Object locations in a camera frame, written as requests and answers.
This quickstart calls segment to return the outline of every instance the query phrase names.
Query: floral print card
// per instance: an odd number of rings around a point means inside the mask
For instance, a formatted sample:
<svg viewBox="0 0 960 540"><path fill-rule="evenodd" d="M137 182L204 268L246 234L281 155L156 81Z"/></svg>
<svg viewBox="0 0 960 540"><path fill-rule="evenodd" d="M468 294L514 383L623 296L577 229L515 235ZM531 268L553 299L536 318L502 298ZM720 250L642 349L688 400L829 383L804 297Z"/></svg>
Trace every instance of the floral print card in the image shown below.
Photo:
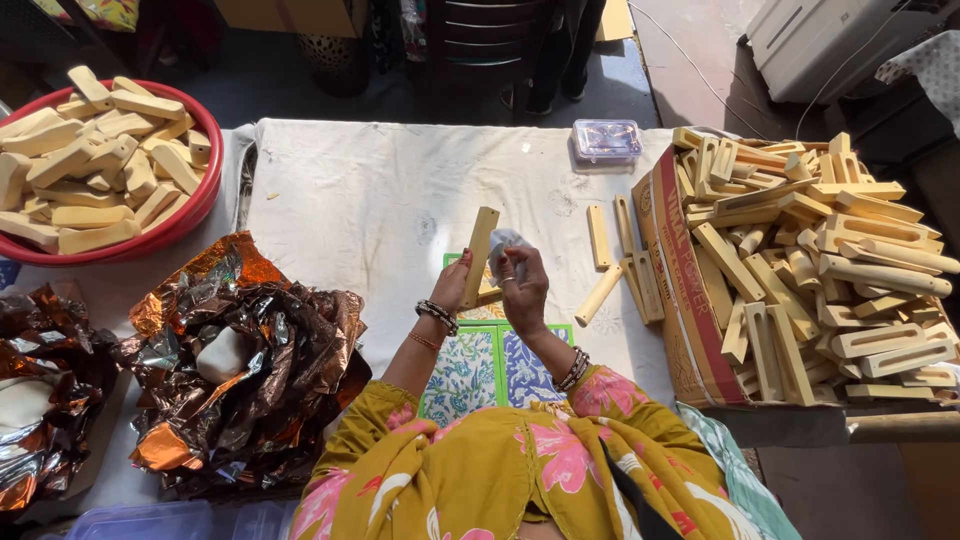
<svg viewBox="0 0 960 540"><path fill-rule="evenodd" d="M444 268L460 260L459 253L444 254ZM483 279L493 277L488 264L483 270ZM457 322L462 326L505 325L507 316L503 314L503 297L499 294L480 301L477 307L457 311Z"/></svg>
<svg viewBox="0 0 960 540"><path fill-rule="evenodd" d="M570 325L548 325L568 345L573 345L573 327ZM497 327L499 340L503 346L503 363L506 375L507 401L515 408L526 408L530 402L558 402L566 399L564 392L553 388L550 372L543 362L523 344L510 326Z"/></svg>
<svg viewBox="0 0 960 540"><path fill-rule="evenodd" d="M444 428L474 410L506 405L505 388L497 327L460 328L440 349L418 416Z"/></svg>

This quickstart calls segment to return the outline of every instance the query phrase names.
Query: floral cushion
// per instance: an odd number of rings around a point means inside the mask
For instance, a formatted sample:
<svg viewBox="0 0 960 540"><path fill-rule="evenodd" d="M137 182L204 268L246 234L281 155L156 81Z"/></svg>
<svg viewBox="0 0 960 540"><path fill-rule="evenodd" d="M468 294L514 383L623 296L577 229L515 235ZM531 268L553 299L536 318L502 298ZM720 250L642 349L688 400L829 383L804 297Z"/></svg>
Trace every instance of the floral cushion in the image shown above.
<svg viewBox="0 0 960 540"><path fill-rule="evenodd" d="M57 0L34 0L50 16L63 24L73 24ZM77 0L97 27L113 32L135 32L140 16L140 0Z"/></svg>

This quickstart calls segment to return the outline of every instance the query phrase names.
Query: yellow floral kurta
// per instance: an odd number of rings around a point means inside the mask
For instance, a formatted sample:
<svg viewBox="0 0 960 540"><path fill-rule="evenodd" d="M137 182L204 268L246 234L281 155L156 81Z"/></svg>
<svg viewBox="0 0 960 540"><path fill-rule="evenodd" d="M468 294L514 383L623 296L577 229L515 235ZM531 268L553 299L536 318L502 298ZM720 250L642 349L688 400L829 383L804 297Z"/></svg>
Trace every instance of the yellow floral kurta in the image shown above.
<svg viewBox="0 0 960 540"><path fill-rule="evenodd" d="M552 518L568 540L639 539L600 440L657 512L688 539L759 539L729 502L697 435L604 366L567 393L577 417L491 407L444 429L418 399L371 381L303 493L296 540L514 538Z"/></svg>

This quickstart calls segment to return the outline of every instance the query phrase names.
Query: woman's right hand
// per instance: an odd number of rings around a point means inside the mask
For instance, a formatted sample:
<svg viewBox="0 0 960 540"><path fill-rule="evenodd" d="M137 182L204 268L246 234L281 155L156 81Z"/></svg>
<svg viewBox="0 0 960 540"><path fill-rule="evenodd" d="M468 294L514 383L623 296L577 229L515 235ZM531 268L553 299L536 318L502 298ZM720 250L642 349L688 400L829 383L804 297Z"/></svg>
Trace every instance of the woman's right hand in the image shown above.
<svg viewBox="0 0 960 540"><path fill-rule="evenodd" d="M516 271L507 257L501 257L497 264L504 281L500 288L503 290L503 310L507 321L514 327L516 334L524 341L546 331L543 322L543 305L546 304L546 291L550 287L550 280L543 271L543 260L540 252L535 248L507 248L504 252L517 261L526 265L526 281L516 284Z"/></svg>

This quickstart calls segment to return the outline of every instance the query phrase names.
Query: white appliance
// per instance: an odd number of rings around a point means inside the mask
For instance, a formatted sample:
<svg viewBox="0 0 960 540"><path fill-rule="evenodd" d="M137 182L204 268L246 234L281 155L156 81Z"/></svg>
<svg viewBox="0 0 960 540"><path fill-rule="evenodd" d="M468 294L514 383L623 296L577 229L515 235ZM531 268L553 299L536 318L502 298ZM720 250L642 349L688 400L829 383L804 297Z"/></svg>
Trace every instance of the white appliance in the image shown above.
<svg viewBox="0 0 960 540"><path fill-rule="evenodd" d="M812 102L837 68L893 15L817 98L817 103L831 103L960 7L960 0L911 0L894 14L906 1L767 0L746 37L770 97Z"/></svg>

